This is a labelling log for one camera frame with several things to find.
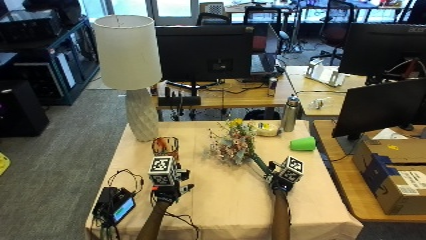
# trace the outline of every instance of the lamp base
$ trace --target lamp base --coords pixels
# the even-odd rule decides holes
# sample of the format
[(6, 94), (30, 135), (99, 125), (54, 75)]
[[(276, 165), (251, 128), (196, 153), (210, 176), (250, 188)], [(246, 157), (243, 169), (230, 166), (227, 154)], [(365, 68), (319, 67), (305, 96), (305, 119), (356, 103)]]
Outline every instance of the lamp base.
[(148, 90), (128, 90), (126, 97), (127, 117), (135, 137), (142, 142), (159, 137), (159, 114)]

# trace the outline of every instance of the keyboard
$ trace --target keyboard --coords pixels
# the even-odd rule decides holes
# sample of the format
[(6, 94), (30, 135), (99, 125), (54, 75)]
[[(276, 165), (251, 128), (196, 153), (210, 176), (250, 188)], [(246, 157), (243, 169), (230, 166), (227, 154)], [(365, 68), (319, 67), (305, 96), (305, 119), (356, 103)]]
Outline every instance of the keyboard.
[(260, 55), (252, 55), (252, 73), (264, 73), (265, 68), (263, 65), (261, 57)]

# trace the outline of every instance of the beige tablecloth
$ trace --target beige tablecloth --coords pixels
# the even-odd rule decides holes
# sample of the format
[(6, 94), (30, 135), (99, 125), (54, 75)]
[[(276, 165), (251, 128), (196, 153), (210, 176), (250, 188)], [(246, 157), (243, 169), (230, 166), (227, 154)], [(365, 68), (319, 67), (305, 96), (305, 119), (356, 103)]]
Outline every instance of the beige tablecloth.
[[(208, 157), (210, 128), (219, 131), (218, 122), (160, 123), (160, 136), (174, 136), (180, 140), (180, 162), (183, 168), (191, 170), (191, 178), (184, 184), (196, 185), (170, 212), (192, 216), (202, 229), (200, 239), (271, 239), (275, 196), (263, 179), (263, 172), (256, 163), (228, 166)], [(288, 197), (292, 239), (356, 239), (363, 224), (347, 210), (319, 152), (295, 152), (289, 149), (291, 140), (307, 136), (304, 121), (297, 121), (293, 132), (279, 137), (256, 137), (256, 152), (267, 163), (283, 162), (289, 155), (304, 162), (305, 175)], [(108, 185), (108, 178), (124, 168), (146, 179), (144, 190), (135, 198), (136, 208), (118, 226), (122, 239), (136, 238), (152, 211), (152, 183), (147, 174), (152, 157), (151, 142), (138, 142), (127, 127), (102, 186)], [(123, 173), (112, 186), (132, 191), (135, 180)], [(96, 224), (92, 226), (92, 214), (87, 219), (86, 232), (87, 239), (91, 239), (91, 232), (99, 236), (99, 227)], [(176, 218), (166, 217), (159, 239), (196, 239), (195, 230)]]

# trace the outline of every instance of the monitor stand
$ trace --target monitor stand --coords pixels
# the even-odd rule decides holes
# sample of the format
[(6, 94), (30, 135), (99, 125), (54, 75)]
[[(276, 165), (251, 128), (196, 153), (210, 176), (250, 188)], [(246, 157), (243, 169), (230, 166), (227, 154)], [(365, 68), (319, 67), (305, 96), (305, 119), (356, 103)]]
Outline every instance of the monitor stand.
[(365, 81), (365, 85), (373, 85), (373, 84), (381, 84), (384, 81), (403, 81), (408, 79), (419, 79), (421, 77), (412, 77), (412, 74), (416, 70), (416, 65), (423, 64), (419, 58), (405, 58), (405, 62), (400, 63), (393, 69), (403, 66), (404, 64), (408, 64), (409, 66), (405, 69), (404, 73), (392, 73), (391, 71), (385, 71), (380, 75), (369, 75)]
[(368, 140), (369, 139), (369, 137), (367, 137), (367, 136), (363, 136), (360, 138), (360, 134), (356, 134), (356, 135), (336, 137), (336, 141), (341, 145), (341, 148), (343, 148), (343, 150), (344, 150), (347, 155), (355, 155), (355, 153), (357, 151), (359, 143), (363, 140)]

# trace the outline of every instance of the small display screen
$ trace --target small display screen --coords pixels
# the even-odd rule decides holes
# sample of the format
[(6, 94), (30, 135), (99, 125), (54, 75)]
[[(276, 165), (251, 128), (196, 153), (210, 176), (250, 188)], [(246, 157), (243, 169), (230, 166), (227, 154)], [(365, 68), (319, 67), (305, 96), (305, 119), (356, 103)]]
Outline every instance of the small display screen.
[(122, 205), (122, 207), (115, 212), (115, 222), (119, 223), (123, 217), (131, 212), (135, 208), (135, 201), (134, 198), (130, 198)]

